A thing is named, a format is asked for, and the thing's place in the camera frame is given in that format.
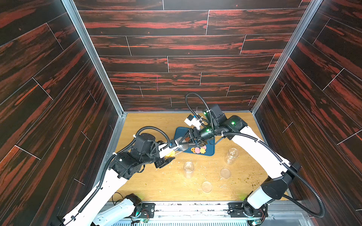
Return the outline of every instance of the wooden table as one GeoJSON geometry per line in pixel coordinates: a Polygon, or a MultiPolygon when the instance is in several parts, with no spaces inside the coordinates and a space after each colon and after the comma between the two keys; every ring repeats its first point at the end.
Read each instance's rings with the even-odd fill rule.
{"type": "MultiPolygon", "coordinates": [[[[177,127],[187,127],[184,123],[189,113],[130,113],[118,142],[117,150],[125,147],[133,139],[133,134],[143,126],[155,126],[163,130],[170,139],[177,127]]],[[[251,113],[226,113],[240,116],[260,137],[261,134],[251,113]]],[[[154,130],[145,130],[157,140],[165,138],[154,130]]],[[[228,139],[222,140],[215,147],[213,156],[181,153],[175,160],[162,169],[156,169],[148,164],[142,173],[135,174],[122,186],[118,192],[123,196],[135,193],[144,201],[231,201],[243,200],[255,190],[266,178],[264,169],[240,146],[228,139]],[[224,162],[224,157],[230,148],[239,150],[239,157],[232,165],[224,162]],[[183,165],[192,161],[195,165],[194,176],[186,179],[183,175],[183,165]],[[231,171],[229,179],[221,179],[220,170],[231,171]],[[212,191],[205,193],[201,189],[204,181],[212,183],[212,191]]]]}

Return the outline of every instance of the blue tray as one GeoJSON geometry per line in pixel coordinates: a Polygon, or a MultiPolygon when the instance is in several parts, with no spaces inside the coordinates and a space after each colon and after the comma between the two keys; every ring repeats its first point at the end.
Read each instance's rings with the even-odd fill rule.
{"type": "MultiPolygon", "coordinates": [[[[183,136],[186,134],[186,132],[187,132],[188,129],[189,129],[189,128],[187,128],[187,127],[177,127],[174,138],[177,139],[177,138],[179,138],[179,137],[183,137],[183,136]]],[[[215,154],[215,145],[211,145],[211,144],[210,144],[210,141],[211,141],[212,144],[214,144],[214,143],[215,143],[215,138],[213,138],[213,139],[211,139],[211,140],[208,141],[208,144],[206,145],[206,152],[205,152],[205,154],[201,154],[201,153],[200,153],[200,154],[196,154],[196,153],[193,153],[193,152],[191,151],[191,148],[187,149],[187,150],[184,151],[184,152],[191,153],[191,154],[196,154],[196,155],[213,156],[213,155],[215,154]]]]}

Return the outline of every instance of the clear glass bottle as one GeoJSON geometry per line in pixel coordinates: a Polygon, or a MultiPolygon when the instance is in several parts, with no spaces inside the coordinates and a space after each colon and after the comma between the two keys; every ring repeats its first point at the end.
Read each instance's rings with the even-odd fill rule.
{"type": "Polygon", "coordinates": [[[225,156],[225,162],[227,164],[233,164],[236,158],[239,156],[239,151],[236,148],[230,148],[225,156]]]}
{"type": "Polygon", "coordinates": [[[192,162],[186,162],[184,164],[184,176],[188,179],[192,178],[194,175],[194,164],[192,162]]]}

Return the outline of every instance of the wood panel wall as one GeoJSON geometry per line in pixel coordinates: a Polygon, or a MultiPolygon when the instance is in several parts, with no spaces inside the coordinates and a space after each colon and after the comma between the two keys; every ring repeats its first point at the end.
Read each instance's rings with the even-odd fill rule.
{"type": "Polygon", "coordinates": [[[0,6],[0,225],[59,225],[118,115],[60,0],[0,6]]]}
{"type": "Polygon", "coordinates": [[[74,2],[125,111],[187,110],[179,98],[191,91],[250,110],[309,4],[74,2]]]}
{"type": "MultiPolygon", "coordinates": [[[[322,196],[320,226],[362,225],[361,9],[324,0],[256,112],[268,143],[322,196]]],[[[318,211],[305,186],[291,190],[318,211]]]]}

